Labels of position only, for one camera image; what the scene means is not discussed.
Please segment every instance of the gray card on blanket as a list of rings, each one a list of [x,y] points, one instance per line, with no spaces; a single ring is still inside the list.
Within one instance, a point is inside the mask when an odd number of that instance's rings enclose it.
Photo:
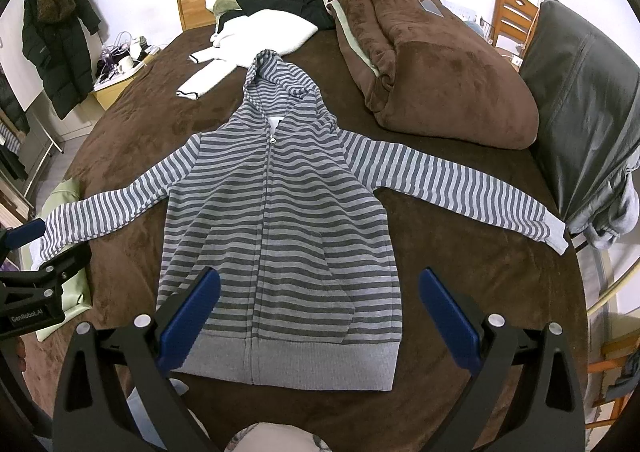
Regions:
[[[420,2],[420,5],[425,11],[433,13],[434,15],[443,16],[440,10],[431,0],[418,0],[418,2]]]

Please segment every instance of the striped hoodie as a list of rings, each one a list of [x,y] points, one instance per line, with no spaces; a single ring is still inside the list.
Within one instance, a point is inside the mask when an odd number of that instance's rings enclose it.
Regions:
[[[128,187],[62,205],[43,257],[100,237],[168,197],[158,305],[203,266],[222,295],[182,372],[314,390],[390,390],[402,313],[387,187],[567,246],[564,224],[491,176],[340,129],[316,84],[258,54],[228,123],[192,135]]]

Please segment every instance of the metal screw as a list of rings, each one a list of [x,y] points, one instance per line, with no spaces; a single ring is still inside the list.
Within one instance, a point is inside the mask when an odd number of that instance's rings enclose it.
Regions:
[[[502,327],[504,326],[504,317],[502,315],[498,315],[498,313],[492,313],[489,315],[489,323],[493,327]]]
[[[151,317],[149,315],[138,315],[135,320],[133,320],[133,325],[135,327],[147,327],[151,323]]]
[[[89,329],[91,329],[91,324],[89,322],[81,322],[78,324],[78,327],[76,327],[76,333],[79,335],[85,335],[89,332]]]
[[[549,331],[555,335],[561,335],[562,326],[558,322],[551,322],[549,324]]]

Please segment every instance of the brown blanket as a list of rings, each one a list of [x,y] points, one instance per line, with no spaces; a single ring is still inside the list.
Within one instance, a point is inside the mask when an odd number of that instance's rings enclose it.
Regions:
[[[246,71],[236,69],[202,99],[175,98],[175,89],[200,69],[187,55],[207,46],[210,28],[180,35],[98,121],[70,166],[84,195],[128,185],[183,144],[217,128],[242,98]],[[495,175],[555,211],[529,151],[498,150],[462,141],[383,130],[364,107],[338,49],[335,32],[318,32],[286,56],[319,85],[324,101],[346,129],[405,143]],[[257,421],[296,425],[321,436],[334,452],[420,450],[462,392],[468,374],[458,369],[418,299],[417,276],[430,265],[487,312],[511,323],[542,327],[558,321],[571,343],[582,385],[586,383],[587,324],[582,280],[574,251],[560,257],[546,244],[484,225],[410,196],[381,190],[388,212],[402,290],[404,329],[391,392],[309,392],[233,384],[178,375],[190,385],[189,408],[223,449],[235,432]],[[135,222],[91,241],[90,284],[94,308],[43,343],[26,338],[26,380],[49,413],[71,333],[88,320],[97,327],[130,323],[155,306],[166,203]],[[514,378],[498,403],[487,438],[494,434],[514,390]]]
[[[337,20],[340,49],[381,127],[498,148],[533,143],[538,109],[527,85],[440,0],[431,1],[443,16],[418,0],[337,1],[380,72],[354,54]]]

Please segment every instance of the folded brown blanket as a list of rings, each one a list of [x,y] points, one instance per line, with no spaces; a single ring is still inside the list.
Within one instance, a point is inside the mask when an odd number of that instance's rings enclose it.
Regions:
[[[340,50],[379,125],[498,148],[531,145],[538,109],[521,77],[440,0],[431,1],[443,16],[420,1],[330,6]]]

